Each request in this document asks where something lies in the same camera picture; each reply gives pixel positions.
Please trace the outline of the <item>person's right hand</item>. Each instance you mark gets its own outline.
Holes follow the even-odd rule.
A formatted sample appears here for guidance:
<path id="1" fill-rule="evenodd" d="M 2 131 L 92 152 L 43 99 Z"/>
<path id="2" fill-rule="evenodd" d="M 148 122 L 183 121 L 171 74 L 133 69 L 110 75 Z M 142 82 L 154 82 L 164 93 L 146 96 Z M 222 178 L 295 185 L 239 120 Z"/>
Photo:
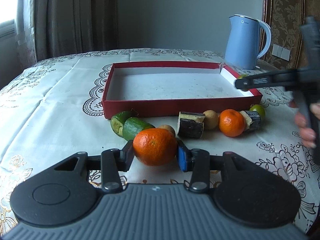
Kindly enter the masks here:
<path id="1" fill-rule="evenodd" d="M 319 102 L 313 103 L 310 106 L 311 112 L 317 119 L 320 119 Z M 295 124 L 299 127 L 299 133 L 302 138 L 302 143 L 308 148 L 316 147 L 316 132 L 307 127 L 307 120 L 299 111 L 295 114 Z"/>

